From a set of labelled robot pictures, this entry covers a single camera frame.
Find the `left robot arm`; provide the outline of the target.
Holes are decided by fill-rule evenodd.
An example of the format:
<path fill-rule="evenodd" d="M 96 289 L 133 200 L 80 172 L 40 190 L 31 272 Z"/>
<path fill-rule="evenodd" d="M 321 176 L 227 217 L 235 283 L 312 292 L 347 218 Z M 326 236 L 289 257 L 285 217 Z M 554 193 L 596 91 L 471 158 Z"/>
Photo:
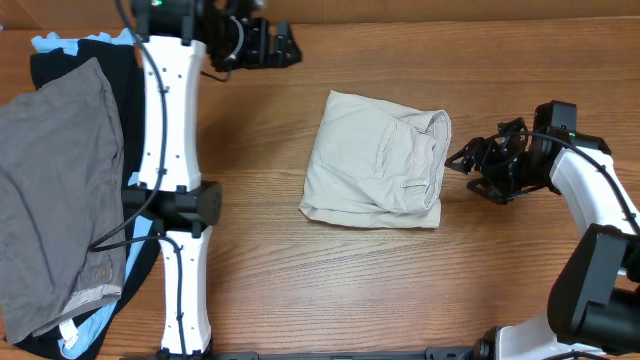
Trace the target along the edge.
<path fill-rule="evenodd" d="M 165 325 L 158 359 L 212 358 L 206 305 L 208 244 L 222 189 L 203 180 L 196 146 L 202 66 L 227 82 L 236 69 L 286 68 L 302 52 L 287 22 L 258 16 L 261 0 L 134 1 L 145 80 L 144 147 L 135 186 L 123 200 L 150 220 L 147 240 L 164 262 Z"/>

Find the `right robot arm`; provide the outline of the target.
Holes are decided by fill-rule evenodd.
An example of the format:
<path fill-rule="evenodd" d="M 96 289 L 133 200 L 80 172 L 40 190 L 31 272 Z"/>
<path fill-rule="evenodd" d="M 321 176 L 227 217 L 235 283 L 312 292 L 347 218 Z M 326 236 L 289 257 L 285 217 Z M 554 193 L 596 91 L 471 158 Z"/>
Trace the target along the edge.
<path fill-rule="evenodd" d="M 615 173 L 601 137 L 577 130 L 577 107 L 539 105 L 534 123 L 501 123 L 449 157 L 446 167 L 480 178 L 469 190 L 506 205 L 549 189 L 562 196 L 581 239 L 551 288 L 545 314 L 495 327 L 473 347 L 437 348 L 432 359 L 604 359 L 639 350 L 639 292 L 620 289 L 619 276 L 639 280 L 639 211 Z"/>

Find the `beige cotton shorts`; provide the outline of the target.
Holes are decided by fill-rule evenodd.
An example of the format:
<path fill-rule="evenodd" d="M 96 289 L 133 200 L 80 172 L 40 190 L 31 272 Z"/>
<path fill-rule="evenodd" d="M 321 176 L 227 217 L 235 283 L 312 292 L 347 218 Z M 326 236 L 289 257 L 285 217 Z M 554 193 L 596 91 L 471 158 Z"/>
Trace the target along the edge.
<path fill-rule="evenodd" d="M 452 137 L 444 110 L 330 92 L 299 208 L 357 228 L 436 228 Z"/>

